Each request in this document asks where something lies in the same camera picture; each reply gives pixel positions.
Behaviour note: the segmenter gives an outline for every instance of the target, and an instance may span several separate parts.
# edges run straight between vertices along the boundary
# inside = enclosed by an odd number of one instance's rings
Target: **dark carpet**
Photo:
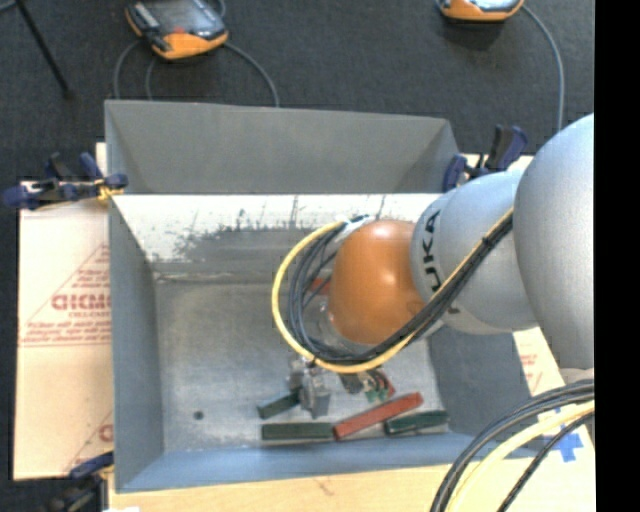
[[[64,99],[18,10],[0,12],[0,189],[41,176],[54,151],[75,165],[104,135],[118,57],[135,39],[127,2],[25,1],[74,98]],[[528,0],[564,64],[562,123],[594,111],[595,0]],[[515,124],[537,151],[556,131],[558,68],[527,12],[504,24],[447,23],[433,0],[228,0],[231,41],[272,77],[281,106],[444,117],[458,147],[487,152],[496,124]],[[152,54],[123,63],[120,94],[145,98]],[[157,63],[157,99],[271,105],[263,77],[219,49],[189,64]],[[33,510],[64,481],[12,482],[17,226],[0,209],[0,510]]]

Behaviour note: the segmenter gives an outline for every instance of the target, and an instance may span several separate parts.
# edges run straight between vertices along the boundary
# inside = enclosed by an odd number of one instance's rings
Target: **black cable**
[[[147,99],[149,101],[153,101],[153,94],[151,94],[151,73],[153,72],[153,68],[158,61],[158,57],[154,55],[151,58],[151,62],[149,62],[149,66],[147,66],[147,71],[144,74],[144,90],[147,93]]]
[[[328,263],[335,254],[330,255],[328,258],[323,258],[323,263],[318,265],[310,276],[309,269],[311,268],[314,260],[319,254],[324,254],[329,243],[340,232],[342,232],[346,225],[347,223],[338,226],[315,241],[311,248],[303,255],[298,267],[295,269],[292,276],[291,286],[289,288],[287,314],[291,332],[297,340],[300,340],[300,342],[310,350],[310,352],[323,359],[325,357],[340,358],[342,354],[335,348],[324,344],[322,340],[308,335],[303,320],[304,296],[308,291],[308,287],[313,282],[314,277],[311,276],[317,276],[326,263]]]
[[[498,244],[498,242],[511,231],[512,226],[513,216],[512,214],[509,214],[502,219],[501,223],[493,230],[491,235],[483,238],[482,243],[475,247],[472,254],[469,255],[466,264],[462,266],[462,268],[460,268],[458,272],[456,272],[456,274],[448,280],[448,282],[439,290],[438,294],[434,296],[416,316],[409,320],[409,322],[407,322],[403,327],[401,327],[385,341],[363,353],[357,355],[352,353],[336,354],[335,349],[329,349],[329,347],[325,346],[322,348],[328,349],[328,352],[336,355],[329,356],[327,353],[327,357],[322,357],[318,350],[319,346],[321,345],[321,340],[310,340],[304,336],[303,329],[300,329],[300,325],[297,323],[299,321],[299,316],[297,314],[293,315],[294,325],[292,334],[303,347],[305,347],[314,355],[321,357],[324,361],[333,364],[346,365],[355,365],[371,361],[372,359],[388,351],[390,348],[401,343],[409,335],[413,334],[412,340],[419,339],[420,336],[422,336],[431,327],[433,327],[433,325],[447,311],[447,309],[453,303],[467,281],[471,278],[475,270],[480,266],[484,258]],[[311,249],[303,255],[303,263],[301,263],[301,266],[296,269],[296,274],[294,275],[294,286],[297,286],[296,283],[299,279],[298,273],[301,269],[305,268],[304,264],[307,259],[312,259],[314,255],[319,252],[319,247],[322,244],[322,240],[323,237],[316,241]],[[294,309],[299,310],[300,306],[295,304],[295,301],[298,300],[299,296],[300,295],[297,292],[297,288],[295,292],[290,293],[289,308],[293,307]]]
[[[322,291],[322,289],[331,282],[331,276],[325,277],[320,284],[309,294],[309,296],[302,302],[302,310],[304,311],[311,301]]]
[[[536,471],[536,469],[538,469],[538,466],[540,466],[540,464],[545,459],[547,454],[560,442],[560,440],[564,436],[566,436],[570,432],[573,432],[578,427],[584,425],[587,421],[589,421],[594,416],[595,416],[595,412],[587,413],[581,418],[578,418],[577,420],[574,420],[572,423],[569,423],[568,425],[563,427],[562,430],[560,430],[560,432],[558,432],[544,446],[544,448],[542,448],[542,450],[540,450],[536,454],[534,459],[531,461],[531,464],[529,464],[529,466],[527,467],[523,475],[518,479],[518,481],[513,486],[513,488],[511,489],[507,497],[504,499],[504,501],[501,503],[500,507],[496,512],[505,512],[511,506],[513,501],[517,498],[518,494],[520,494],[520,491],[522,491],[526,483],[529,481],[529,479],[531,478],[533,473]]]
[[[240,48],[238,48],[237,46],[232,45],[229,42],[224,43],[222,45],[222,48],[228,48],[232,52],[240,55],[247,62],[249,62],[250,64],[252,64],[256,68],[256,70],[262,75],[264,80],[267,82],[267,85],[269,86],[269,89],[271,90],[271,94],[273,96],[273,104],[274,104],[274,106],[275,107],[279,107],[280,106],[280,97],[278,96],[278,91],[276,90],[276,86],[273,83],[273,80],[271,80],[271,77],[269,77],[269,75],[267,74],[265,69],[260,64],[258,64],[253,57],[251,57],[249,54],[247,54],[246,52],[242,51]],[[154,99],[153,98],[153,94],[151,93],[151,74],[153,73],[153,68],[155,67],[157,60],[158,60],[158,57],[156,57],[156,56],[154,56],[153,59],[151,59],[151,62],[149,63],[149,66],[147,67],[147,71],[145,73],[145,80],[144,80],[145,92],[147,94],[147,99],[149,99],[151,101]]]
[[[320,275],[320,272],[322,272],[322,269],[324,269],[327,264],[329,264],[333,258],[335,258],[336,254],[338,253],[338,251],[334,251],[332,254],[330,254],[328,257],[325,257],[325,253],[327,251],[327,246],[329,244],[325,243],[322,246],[322,251],[320,251],[320,263],[318,263],[318,265],[316,266],[315,270],[313,272],[311,272],[310,274],[308,274],[308,276],[306,277],[306,280],[303,281],[302,284],[302,293],[306,294],[310,289],[311,286],[313,285],[313,282],[317,279],[317,277]]]
[[[224,0],[217,0],[218,2],[218,16],[224,18],[225,14],[227,14],[227,4]]]
[[[553,40],[553,36],[551,32],[547,30],[547,27],[544,26],[540,18],[538,18],[531,10],[526,6],[522,6],[522,10],[529,15],[529,17],[535,22],[536,25],[542,30],[542,33],[547,38],[547,41],[551,45],[551,50],[553,52],[553,57],[556,61],[556,65],[558,67],[558,114],[556,120],[556,131],[562,130],[563,127],[563,119],[564,119],[564,66],[562,64],[562,58],[560,57],[560,51],[556,46],[555,41]]]
[[[436,493],[430,512],[446,510],[453,490],[462,477],[464,470],[473,457],[497,436],[504,432],[513,433],[518,425],[534,416],[565,405],[593,400],[594,397],[595,383],[593,379],[579,381],[534,397],[488,425],[451,465]]]
[[[15,4],[18,10],[20,11],[22,19],[27,24],[27,27],[29,28],[29,31],[31,32],[33,39],[38,45],[38,48],[40,49],[40,53],[42,53],[42,56],[44,57],[45,61],[49,65],[49,69],[51,69],[53,76],[55,77],[56,81],[58,82],[58,85],[62,89],[62,94],[66,99],[72,99],[74,96],[73,91],[69,87],[67,80],[65,79],[64,75],[62,74],[62,71],[60,70],[60,67],[58,66],[58,63],[56,62],[51,51],[49,50],[49,47],[47,46],[47,43],[42,37],[42,34],[40,33],[40,29],[36,25],[34,19],[31,17],[31,13],[29,12],[29,9],[27,9],[27,6],[24,4],[23,0],[15,0]]]
[[[271,89],[271,95],[273,96],[274,107],[280,107],[280,96],[278,96],[278,91],[276,89],[276,86],[273,83],[273,80],[271,80],[271,77],[269,76],[269,74],[265,71],[265,69],[260,64],[258,64],[258,62],[253,57],[251,57],[251,55],[241,50],[237,46],[231,44],[230,42],[227,41],[226,43],[224,43],[222,47],[228,48],[232,52],[236,53],[237,55],[245,59],[247,62],[249,62],[254,68],[256,68],[256,70],[258,70],[258,72],[262,75],[262,78],[264,78],[265,82],[267,82],[269,89]]]
[[[120,99],[120,71],[122,69],[122,64],[124,63],[125,59],[129,56],[131,51],[136,46],[141,44],[142,41],[143,41],[143,39],[136,39],[133,43],[131,43],[129,46],[127,46],[123,50],[123,52],[118,57],[118,60],[116,61],[116,66],[113,69],[113,96],[117,100]]]

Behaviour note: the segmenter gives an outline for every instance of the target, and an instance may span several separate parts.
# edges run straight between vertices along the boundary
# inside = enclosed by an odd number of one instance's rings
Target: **blue clamp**
[[[476,166],[471,167],[463,155],[455,154],[445,170],[442,191],[448,192],[486,174],[506,171],[520,157],[527,143],[526,134],[517,126],[504,128],[497,125],[487,159],[480,155]]]
[[[82,480],[83,478],[87,478],[88,476],[108,468],[109,466],[113,466],[114,462],[115,458],[113,451],[103,453],[102,455],[98,455],[97,457],[89,459],[74,467],[69,472],[69,478],[71,480]]]
[[[81,199],[106,199],[122,193],[129,184],[125,174],[104,176],[94,158],[87,152],[80,155],[82,176],[76,180],[65,180],[71,173],[60,160],[59,153],[51,155],[44,168],[45,178],[27,185],[16,185],[3,191],[2,201],[10,208],[36,210],[57,203]]]

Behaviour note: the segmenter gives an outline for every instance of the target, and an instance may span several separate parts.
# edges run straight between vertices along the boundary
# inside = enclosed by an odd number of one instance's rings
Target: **cable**
[[[158,57],[156,55],[151,57],[151,62],[149,62],[149,66],[147,66],[147,72],[144,74],[144,90],[147,93],[147,99],[149,101],[153,101],[153,95],[151,94],[151,73],[157,61]]]
[[[305,309],[311,301],[318,295],[325,286],[327,286],[331,282],[331,276],[325,277],[319,284],[316,285],[315,289],[311,292],[311,294],[306,298],[304,302],[302,302],[302,309]]]
[[[328,244],[335,239],[335,237],[342,232],[344,224],[338,228],[329,231],[327,234],[320,237],[307,251],[302,258],[302,262],[296,268],[291,285],[289,286],[289,297],[287,304],[287,315],[289,321],[289,327],[293,336],[300,340],[302,344],[308,347],[316,357],[327,358],[337,357],[340,354],[333,348],[327,348],[326,344],[322,340],[312,338],[307,334],[304,326],[303,312],[308,304],[305,303],[305,294],[308,292],[313,281],[319,275],[324,266],[333,259],[335,253],[328,258],[324,257],[324,253]],[[320,255],[321,262],[316,266],[313,272],[309,272],[313,261]],[[316,288],[307,299],[307,303],[313,299],[313,297],[321,290]]]
[[[441,512],[446,509],[454,488],[473,457],[497,436],[504,432],[512,432],[514,428],[529,418],[557,407],[593,400],[594,397],[595,382],[593,379],[575,382],[527,400],[509,414],[489,424],[451,465],[433,499],[430,511]]]
[[[227,14],[227,4],[224,0],[217,0],[218,2],[218,16],[224,18],[225,14]]]
[[[469,492],[475,484],[487,473],[493,466],[500,460],[506,457],[514,450],[520,448],[522,445],[528,443],[532,439],[542,435],[548,430],[558,427],[567,421],[573,421],[586,414],[592,413],[595,410],[595,402],[593,400],[581,405],[577,405],[570,410],[560,412],[551,418],[542,420],[535,425],[532,425],[523,431],[517,433],[513,437],[509,438],[504,443],[498,445],[484,460],[478,464],[469,476],[462,482],[458,492],[451,500],[450,506],[446,510],[455,512],[460,507],[460,504],[464,500],[466,494]]]
[[[500,505],[500,508],[496,512],[505,512],[511,506],[513,501],[516,499],[520,491],[524,488],[525,484],[529,481],[529,478],[531,478],[535,470],[538,469],[538,466],[542,463],[542,461],[545,459],[547,454],[560,442],[562,438],[564,438],[564,436],[566,436],[570,432],[573,432],[578,427],[581,427],[594,416],[595,416],[595,412],[587,413],[584,416],[575,420],[573,423],[569,423],[568,425],[563,427],[562,430],[560,430],[560,432],[558,432],[544,446],[544,448],[538,452],[538,454],[535,456],[533,461],[531,461],[531,464],[529,464],[529,466],[527,467],[523,475],[513,486],[513,488],[507,495],[507,497],[504,499],[504,501]]]
[[[131,50],[141,44],[142,41],[143,39],[136,39],[133,43],[131,43],[124,49],[124,51],[120,54],[118,60],[116,61],[116,67],[113,69],[113,96],[117,100],[120,99],[120,70],[122,68],[122,64],[131,53]]]
[[[271,294],[272,316],[276,327],[287,344],[313,364],[337,373],[359,373],[377,368],[395,356],[411,341],[418,339],[426,333],[455,300],[486,255],[511,230],[513,225],[513,208],[510,208],[473,247],[451,275],[442,283],[441,287],[431,297],[427,305],[407,322],[407,324],[396,331],[396,333],[374,348],[357,356],[345,354],[338,358],[321,357],[320,354],[317,353],[317,350],[314,350],[316,348],[314,347],[314,341],[305,339],[304,335],[300,336],[301,331],[298,325],[293,325],[293,333],[285,325],[279,305],[280,287],[288,267],[307,246],[316,242],[310,251],[312,254],[319,252],[320,249],[318,249],[317,240],[322,241],[324,235],[334,232],[335,230],[342,230],[348,224],[349,223],[345,222],[328,224],[298,242],[278,268]]]
[[[526,5],[522,6],[522,10],[526,12],[529,15],[529,17],[535,22],[535,24],[538,25],[540,30],[542,30],[542,33],[544,34],[544,36],[547,38],[547,41],[551,45],[551,50],[553,51],[553,57],[555,58],[556,65],[558,67],[558,114],[557,114],[557,120],[556,120],[556,131],[559,132],[560,130],[562,130],[562,127],[564,125],[563,119],[564,119],[564,94],[565,94],[564,66],[562,64],[562,58],[560,57],[560,51],[558,50],[558,47],[556,46],[556,43],[553,40],[553,36],[547,30],[547,27],[544,26],[542,21],[540,21],[540,18],[538,18],[531,11],[531,9],[529,9]]]
[[[276,90],[276,86],[273,83],[273,80],[271,80],[271,77],[265,71],[265,69],[260,64],[258,64],[258,62],[253,57],[251,57],[251,55],[249,55],[245,51],[241,50],[237,46],[231,44],[229,41],[224,43],[224,45],[222,47],[223,48],[228,48],[232,52],[240,55],[240,57],[245,59],[247,62],[249,62],[251,65],[253,65],[254,68],[256,68],[258,70],[258,72],[262,75],[262,78],[264,78],[265,82],[267,82],[267,85],[269,86],[269,89],[271,89],[271,95],[273,96],[273,104],[274,104],[274,106],[275,107],[280,107],[280,97],[278,96],[278,91]]]

